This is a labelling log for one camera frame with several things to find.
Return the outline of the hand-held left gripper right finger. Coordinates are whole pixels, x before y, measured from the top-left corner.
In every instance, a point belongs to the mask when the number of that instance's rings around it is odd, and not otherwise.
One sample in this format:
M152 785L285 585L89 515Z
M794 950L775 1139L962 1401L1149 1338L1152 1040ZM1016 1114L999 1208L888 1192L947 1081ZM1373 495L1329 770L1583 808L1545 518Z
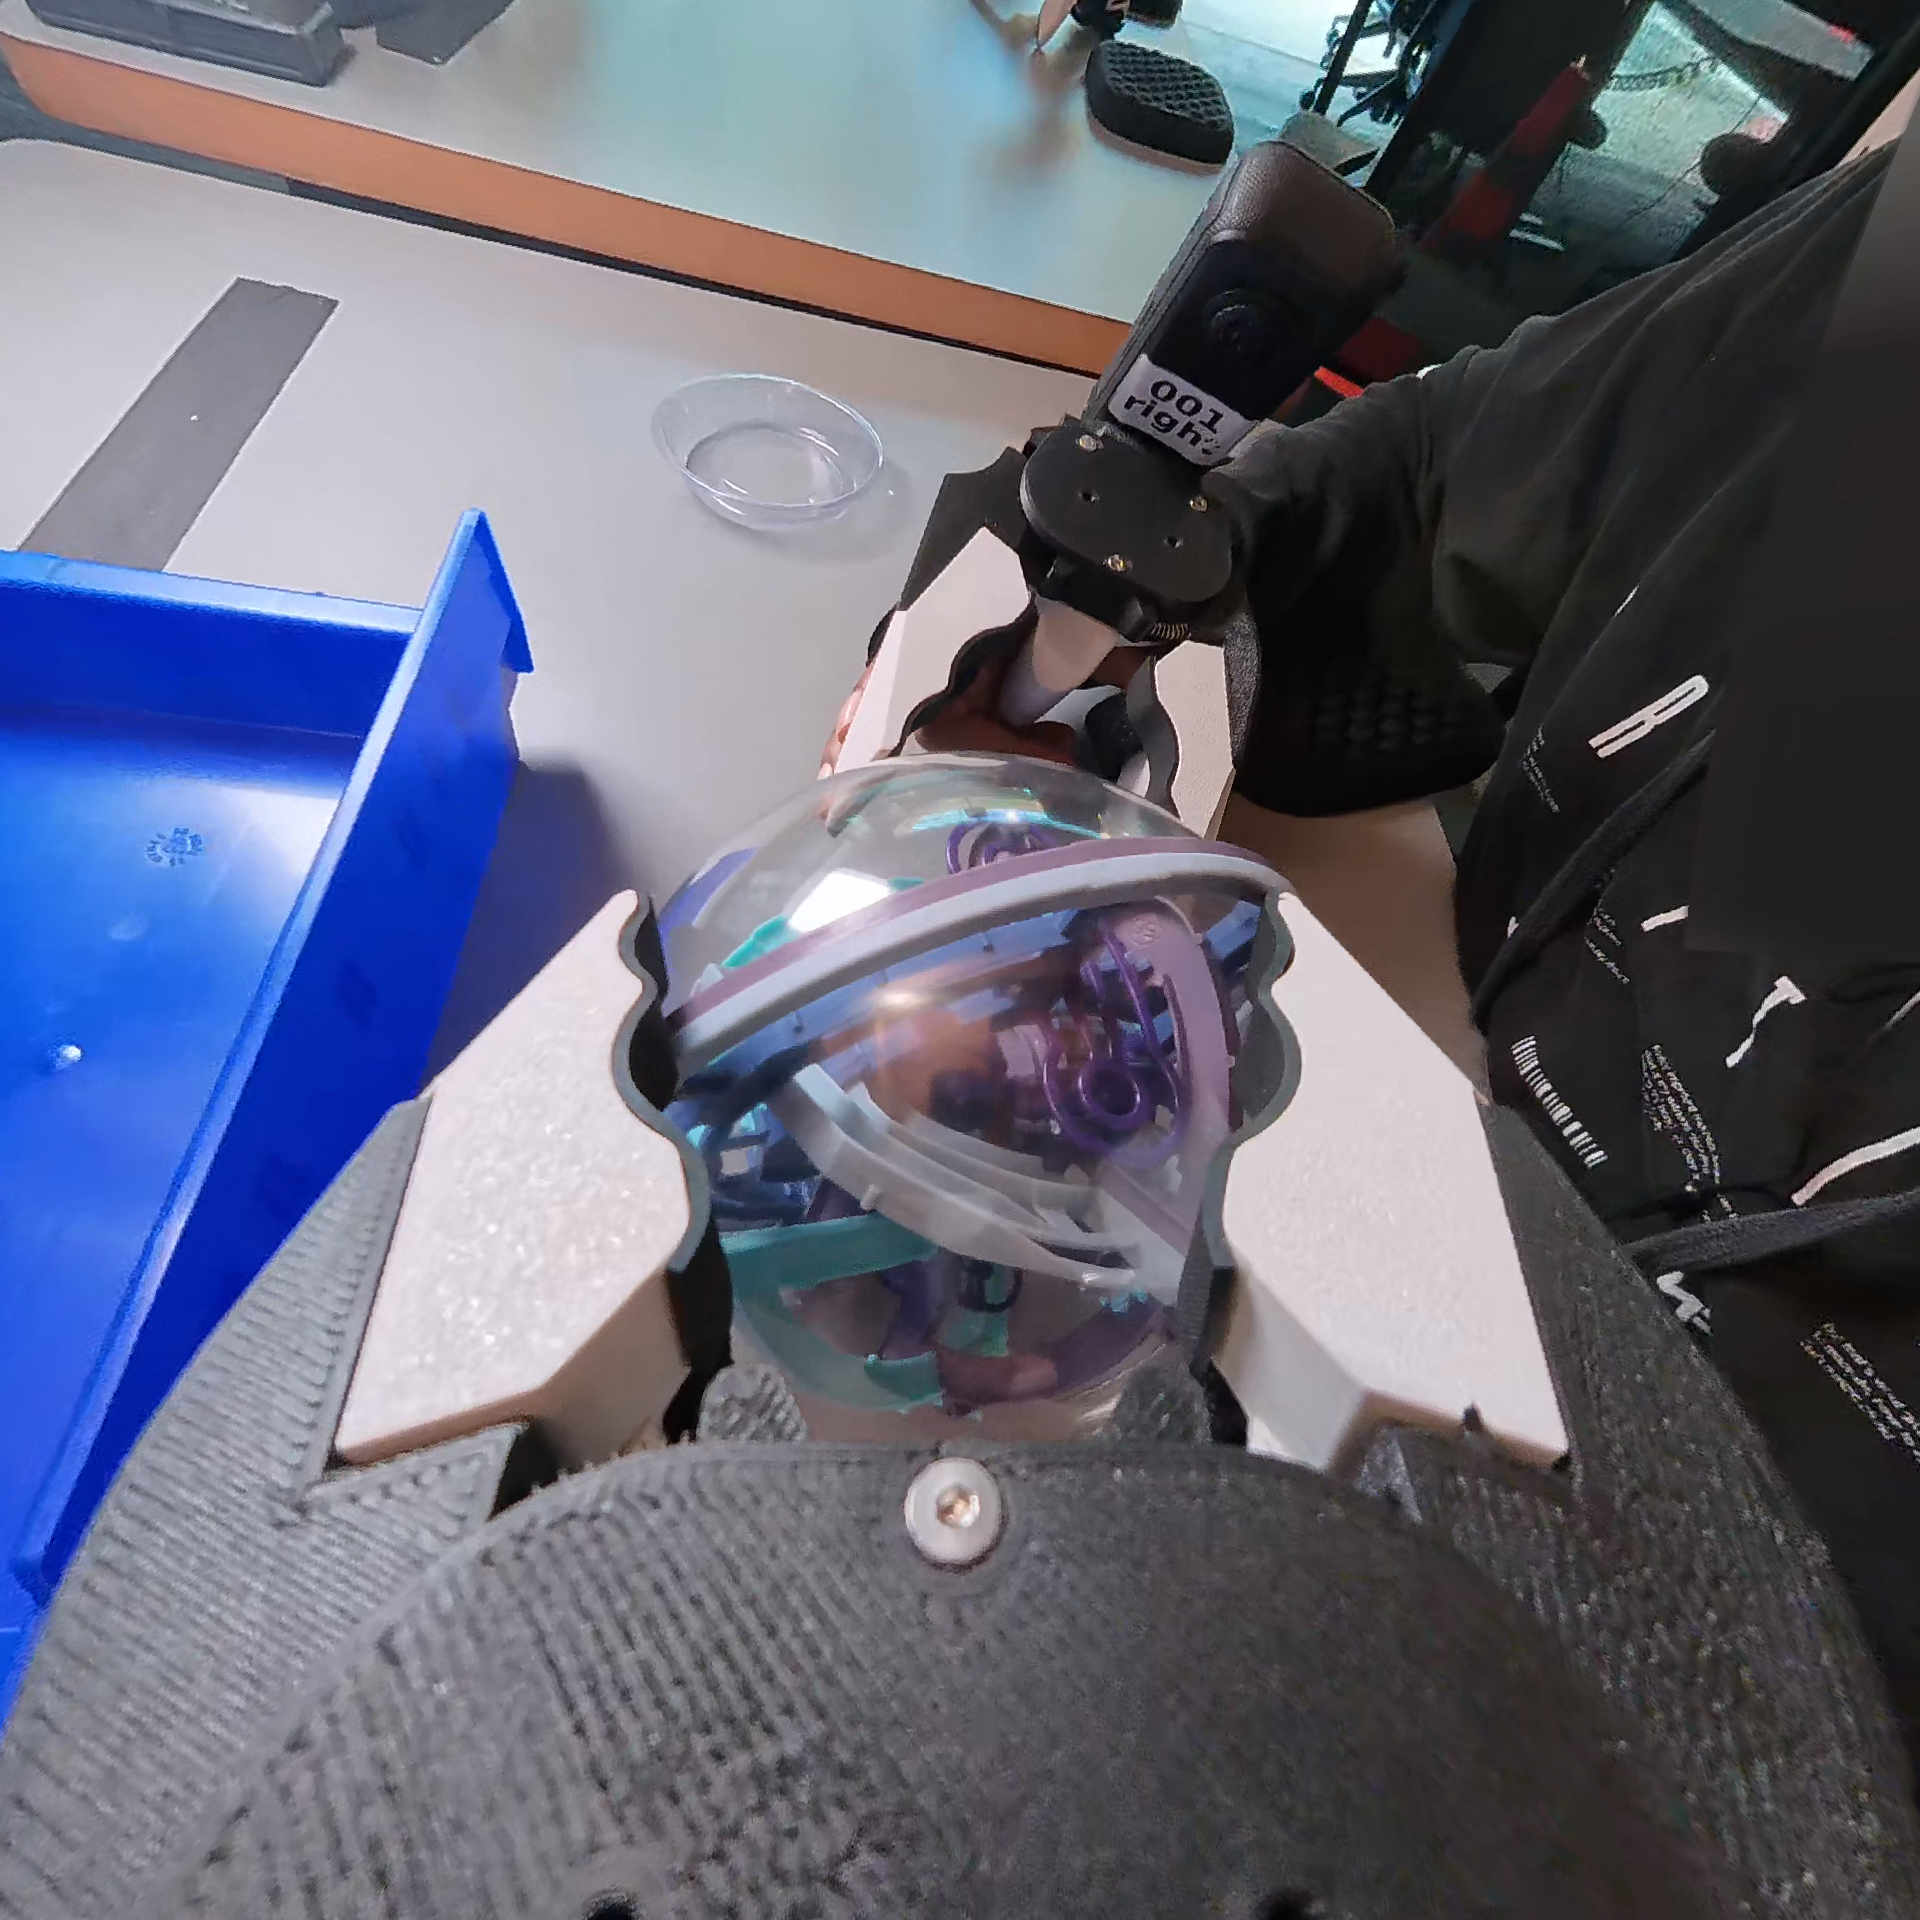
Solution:
M1379 1428L1549 1467L1568 1419L1482 1100L1287 890L1203 1038L1203 1362L1251 1457L1354 1467Z

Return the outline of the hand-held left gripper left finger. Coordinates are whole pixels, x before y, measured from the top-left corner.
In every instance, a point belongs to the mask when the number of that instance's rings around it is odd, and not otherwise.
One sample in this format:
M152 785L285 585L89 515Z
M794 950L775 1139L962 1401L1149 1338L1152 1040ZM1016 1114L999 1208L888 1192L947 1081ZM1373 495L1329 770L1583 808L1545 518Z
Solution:
M357 1467L529 1424L562 1467L666 1444L729 1361L708 1183L648 896L615 894L452 1059L335 1450Z

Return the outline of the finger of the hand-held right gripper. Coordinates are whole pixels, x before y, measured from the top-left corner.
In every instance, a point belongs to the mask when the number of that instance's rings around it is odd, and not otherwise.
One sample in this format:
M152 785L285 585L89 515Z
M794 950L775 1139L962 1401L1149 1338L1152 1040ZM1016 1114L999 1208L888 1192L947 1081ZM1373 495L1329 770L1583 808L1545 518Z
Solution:
M980 662L1033 633L1021 544L1024 458L943 481L898 604L871 652L866 764L898 758L962 692Z
M1263 657L1248 609L1137 673L1137 795L1216 836L1253 724Z

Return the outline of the clear plastic maze ball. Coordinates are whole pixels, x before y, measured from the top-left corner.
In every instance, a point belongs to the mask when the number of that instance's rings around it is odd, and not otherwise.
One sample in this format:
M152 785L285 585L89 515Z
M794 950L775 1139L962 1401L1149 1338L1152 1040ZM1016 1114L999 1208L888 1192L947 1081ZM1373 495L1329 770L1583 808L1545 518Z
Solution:
M658 908L736 1355L826 1439L1091 1428L1170 1354L1282 878L1091 774L831 776Z

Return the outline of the person's right forearm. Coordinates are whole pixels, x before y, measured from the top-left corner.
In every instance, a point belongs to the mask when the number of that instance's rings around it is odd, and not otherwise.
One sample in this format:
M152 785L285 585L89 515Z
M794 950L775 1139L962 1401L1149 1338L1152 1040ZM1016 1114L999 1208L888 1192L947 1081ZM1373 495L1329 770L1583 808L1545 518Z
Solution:
M1631 335L1524 326L1344 401L1233 467L1245 606L1277 652L1450 657L1512 728L1549 700L1665 544L1647 462L1671 366Z

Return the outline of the clear plastic dish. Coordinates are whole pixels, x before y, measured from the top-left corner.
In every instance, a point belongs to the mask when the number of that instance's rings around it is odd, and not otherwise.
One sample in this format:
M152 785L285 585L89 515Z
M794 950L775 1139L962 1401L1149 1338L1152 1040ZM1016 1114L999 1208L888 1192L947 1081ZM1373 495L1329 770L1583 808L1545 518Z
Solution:
M882 471L869 419L783 375L691 379L660 399L651 427L689 495L754 534L842 519Z

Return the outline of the blue plastic bin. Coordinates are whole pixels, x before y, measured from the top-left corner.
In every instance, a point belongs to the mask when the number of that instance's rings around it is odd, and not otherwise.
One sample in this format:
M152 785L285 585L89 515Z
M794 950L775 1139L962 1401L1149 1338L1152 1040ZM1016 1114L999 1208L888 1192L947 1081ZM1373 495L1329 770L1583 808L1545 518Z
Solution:
M412 1098L533 655L469 512L423 609L5 553L2 1699L122 1460Z

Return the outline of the black printed hoodie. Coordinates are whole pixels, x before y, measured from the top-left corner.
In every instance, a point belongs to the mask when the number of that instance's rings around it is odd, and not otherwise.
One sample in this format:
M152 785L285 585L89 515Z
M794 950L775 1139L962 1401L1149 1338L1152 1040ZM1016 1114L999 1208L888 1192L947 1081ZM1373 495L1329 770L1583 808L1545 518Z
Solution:
M1499 350L1564 588L1473 832L1496 1090L1755 1419L1916 1715L1916 164Z

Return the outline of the dark tape strip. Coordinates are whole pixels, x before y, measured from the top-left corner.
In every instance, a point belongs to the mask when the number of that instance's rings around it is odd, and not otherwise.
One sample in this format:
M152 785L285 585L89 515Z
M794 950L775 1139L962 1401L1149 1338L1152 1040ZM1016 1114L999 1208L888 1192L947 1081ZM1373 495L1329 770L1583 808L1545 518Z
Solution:
M336 311L336 298L232 282L18 552L167 570Z

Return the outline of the black power strip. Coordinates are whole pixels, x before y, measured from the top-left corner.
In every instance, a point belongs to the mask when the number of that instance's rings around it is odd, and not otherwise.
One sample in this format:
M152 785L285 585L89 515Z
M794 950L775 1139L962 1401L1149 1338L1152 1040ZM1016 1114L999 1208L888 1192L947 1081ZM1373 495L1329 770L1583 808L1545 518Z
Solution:
M45 28L323 87L353 49L328 2L29 2Z

